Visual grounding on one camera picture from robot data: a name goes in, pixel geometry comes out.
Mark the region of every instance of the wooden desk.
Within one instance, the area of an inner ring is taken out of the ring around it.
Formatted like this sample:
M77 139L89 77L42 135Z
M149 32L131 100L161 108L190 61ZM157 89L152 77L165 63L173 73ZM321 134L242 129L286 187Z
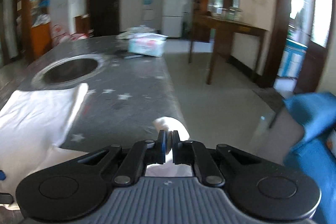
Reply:
M243 22L222 19L219 17L195 15L193 18L193 26L192 26L192 34L191 34L189 63L191 63L192 61L195 30L197 29L197 26L200 26L200 25L205 25L211 29L216 29L215 43L213 47L213 53L211 55L207 84L208 85L211 84L212 74L213 74L213 70L215 67L217 56L220 55L226 61L228 61L228 59L230 58L234 33L242 33L242 34L248 34L248 35L252 35L255 37L259 37L258 56L257 56L257 60L254 66L252 76L251 76L251 80L254 81L256 74L257 74L257 69L259 66L261 52L263 50L266 30L248 25Z

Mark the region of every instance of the table leg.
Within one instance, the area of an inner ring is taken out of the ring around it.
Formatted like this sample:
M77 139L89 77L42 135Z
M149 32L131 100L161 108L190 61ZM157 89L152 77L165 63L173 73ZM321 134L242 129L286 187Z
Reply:
M217 39L215 39L214 45L213 45L213 52L211 54L211 60L210 60L210 67L209 67L209 74L208 74L208 79L207 79L207 85L211 85L212 82L212 75L213 75L213 70L215 68L215 64L216 64L216 59L217 59Z
M259 49L258 49L257 60L255 62L254 70L253 70L252 75L251 75L251 81L253 83L255 83L255 81L256 81L257 69L259 67L260 57L261 57L261 53L263 52L263 47L264 47L264 39L265 39L265 33L263 33L259 37Z
M193 23L192 29L191 29L191 37L190 37L190 50L189 50L189 64L192 62L193 57L193 47L194 47L194 37L195 37L195 23Z

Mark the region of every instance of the white refrigerator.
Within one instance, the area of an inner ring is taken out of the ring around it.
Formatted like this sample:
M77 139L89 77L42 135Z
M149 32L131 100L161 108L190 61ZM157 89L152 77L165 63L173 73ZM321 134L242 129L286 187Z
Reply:
M163 0L162 34L181 37L185 0Z

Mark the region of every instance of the floor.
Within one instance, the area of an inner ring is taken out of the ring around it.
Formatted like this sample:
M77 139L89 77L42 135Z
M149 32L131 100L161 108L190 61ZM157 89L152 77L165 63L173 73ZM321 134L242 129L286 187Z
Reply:
M18 76L27 67L24 59L10 63L0 69L0 89Z
M289 98L294 95L293 91L296 86L296 79L291 78L277 78L274 83L274 88L279 92L284 98Z
M164 58L191 139L208 148L226 143L256 153L274 116L253 92L257 86L221 58L212 85L206 85L212 45L196 42L192 64L188 50L188 41L169 39Z

